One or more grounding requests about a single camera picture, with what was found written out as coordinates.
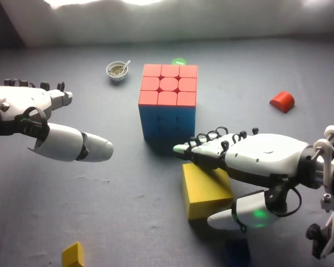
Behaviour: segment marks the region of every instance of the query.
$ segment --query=white backdrop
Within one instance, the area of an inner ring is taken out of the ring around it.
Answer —
[[[334,0],[1,0],[29,47],[334,32]]]

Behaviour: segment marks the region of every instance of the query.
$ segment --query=small yellow block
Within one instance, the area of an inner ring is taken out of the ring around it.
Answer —
[[[228,174],[222,169],[205,170],[183,164],[182,188],[189,220],[207,218],[234,199]]]
[[[83,267],[83,247],[74,243],[62,252],[62,267]]]

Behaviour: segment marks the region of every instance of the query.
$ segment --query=white bowl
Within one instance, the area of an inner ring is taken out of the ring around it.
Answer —
[[[114,75],[112,72],[114,72],[114,69],[122,68],[125,65],[123,61],[114,61],[111,62],[106,67],[106,74],[113,80],[113,81],[122,81],[126,78],[127,72],[129,71],[129,67],[127,66],[126,69],[122,74]]]

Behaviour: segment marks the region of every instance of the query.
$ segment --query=yellow block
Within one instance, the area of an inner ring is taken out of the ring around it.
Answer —
[[[62,267],[83,267],[83,247],[74,243],[62,252]]]
[[[234,199],[228,174],[222,169],[205,170],[183,164],[182,188],[189,220],[207,218]]]

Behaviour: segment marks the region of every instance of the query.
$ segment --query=green round lid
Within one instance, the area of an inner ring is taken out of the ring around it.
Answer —
[[[172,60],[172,65],[187,65],[187,61],[184,58],[175,58]]]

